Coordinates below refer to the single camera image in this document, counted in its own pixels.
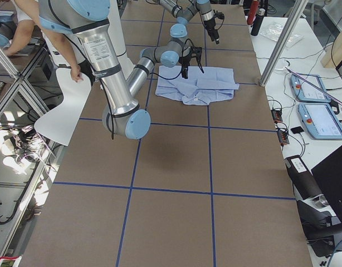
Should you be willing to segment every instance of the black bottle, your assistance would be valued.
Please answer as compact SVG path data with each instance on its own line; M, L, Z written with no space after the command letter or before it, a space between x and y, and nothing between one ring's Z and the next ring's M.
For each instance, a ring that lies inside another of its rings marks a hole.
M257 36L261 27L261 23L264 19L264 15L265 15L265 9L260 8L258 13L256 14L255 20L253 22L253 28L251 30L251 35L253 36Z

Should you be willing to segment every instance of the folded shirt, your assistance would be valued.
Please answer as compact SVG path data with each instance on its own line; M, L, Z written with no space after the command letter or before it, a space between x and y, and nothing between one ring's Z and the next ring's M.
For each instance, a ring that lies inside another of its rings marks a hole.
M234 81L231 68L203 67L204 73L196 66L188 67L188 78L178 76L173 80L158 78L156 95L171 100L182 101L185 105L209 105L211 102L230 100L239 84ZM173 78L181 71L181 66L168 68L160 66L159 74Z

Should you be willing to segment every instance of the red bottle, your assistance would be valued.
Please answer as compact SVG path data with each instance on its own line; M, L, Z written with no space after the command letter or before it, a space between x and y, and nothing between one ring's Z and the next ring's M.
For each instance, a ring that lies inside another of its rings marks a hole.
M253 0L253 2L251 3L250 11L248 13L248 19L247 19L248 25L253 24L256 12L258 10L258 6L259 6L259 0Z

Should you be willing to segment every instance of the black screen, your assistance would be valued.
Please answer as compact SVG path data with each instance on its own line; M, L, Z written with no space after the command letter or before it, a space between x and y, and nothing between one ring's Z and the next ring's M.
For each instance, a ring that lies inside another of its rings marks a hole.
M312 174L342 222L342 146L315 166Z

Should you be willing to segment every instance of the white table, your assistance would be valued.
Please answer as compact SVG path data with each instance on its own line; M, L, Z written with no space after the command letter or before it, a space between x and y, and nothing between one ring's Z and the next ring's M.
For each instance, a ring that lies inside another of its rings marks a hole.
M270 24L276 22L281 25L285 25L287 18L273 18L273 17L266 17L264 18L262 28L260 32L265 27L269 26ZM304 58L309 55L313 55L322 50L322 46L320 42L317 40L315 34L311 30L309 24L305 19L300 19L294 33L301 34L304 36L302 40L296 43L291 48L286 48L281 57L287 58ZM268 62L268 59L261 59L261 58L269 58L273 48L275 47L275 42L262 36L259 34L258 36L252 36L253 46L258 58L258 65L260 71L263 72L264 68ZM311 74L317 74L321 77L328 77L333 79L323 79L324 85L326 88L338 88L342 87L342 80L338 77L338 74L335 69L328 69L324 68L320 61L322 57L325 55L325 52L318 53L314 56L308 57L306 59L287 59L290 62L290 68L297 72L297 73L309 73L311 70ZM290 88L290 76L287 75L287 71L274 71L271 75L269 82L266 85L266 93L268 96L273 97L274 99L281 102L283 107L292 106L294 101L287 97L284 94L284 84L286 86L286 93L291 97L295 97ZM336 91L329 91L329 93L336 98L342 101L342 90ZM291 108L285 108L282 110L282 118L288 128L302 126L301 119L297 112L297 105L294 106L293 110ZM323 141L323 140L313 140L310 135L306 132L302 133L304 137L306 145L305 154L302 157L302 160L307 165L307 167L311 170L314 166L316 166L320 161L322 161L325 157L331 154L334 150L336 150L339 146L342 145L341 141ZM299 155L301 152L301 147L298 142L294 139L289 137L290 144L284 146L283 156L284 158ZM302 142L302 139L299 135L296 135L296 138ZM332 214L333 211L331 208L321 209L320 211L329 210ZM312 263L314 266L319 266L322 261L328 261L326 258L318 258L312 248L309 246ZM342 267L342 252L335 254L330 267Z

